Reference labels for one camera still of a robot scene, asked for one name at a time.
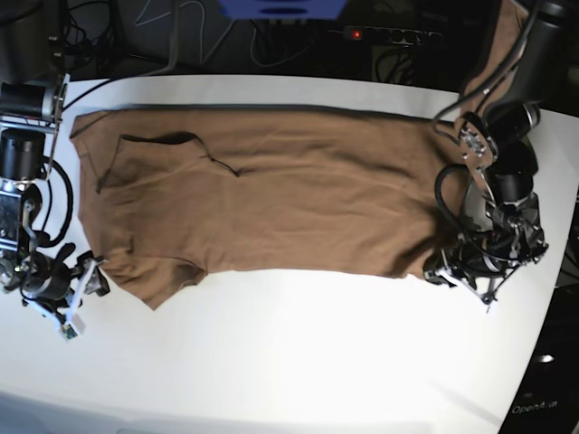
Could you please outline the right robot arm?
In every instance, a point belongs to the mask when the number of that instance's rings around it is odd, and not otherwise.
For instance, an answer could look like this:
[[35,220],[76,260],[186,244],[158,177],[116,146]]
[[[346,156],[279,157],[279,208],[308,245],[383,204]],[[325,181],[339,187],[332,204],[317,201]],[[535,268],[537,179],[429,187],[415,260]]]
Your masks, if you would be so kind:
[[1,3],[1,289],[20,291],[24,303],[59,310],[75,295],[104,297],[109,284],[100,259],[80,255],[74,267],[65,260],[75,251],[63,239],[71,208],[59,233],[33,228],[44,200],[36,182],[56,173],[72,201],[70,178],[44,152],[48,136],[57,137],[69,76],[65,70],[65,1]]

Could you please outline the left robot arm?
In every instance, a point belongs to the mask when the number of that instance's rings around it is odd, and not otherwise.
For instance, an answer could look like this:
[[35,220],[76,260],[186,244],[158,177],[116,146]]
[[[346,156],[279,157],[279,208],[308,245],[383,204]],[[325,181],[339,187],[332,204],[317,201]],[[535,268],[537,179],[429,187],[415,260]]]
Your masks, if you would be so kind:
[[[494,2],[477,67],[459,99],[432,120],[463,161],[435,181],[436,203],[457,239],[427,259],[428,282],[476,290],[477,279],[507,278],[546,253],[534,192],[538,163],[526,139],[540,122],[540,104],[565,75],[577,32],[575,1]],[[447,133],[438,126],[453,110],[460,114]],[[442,184],[457,172],[478,188],[489,229],[468,228],[444,201]]]

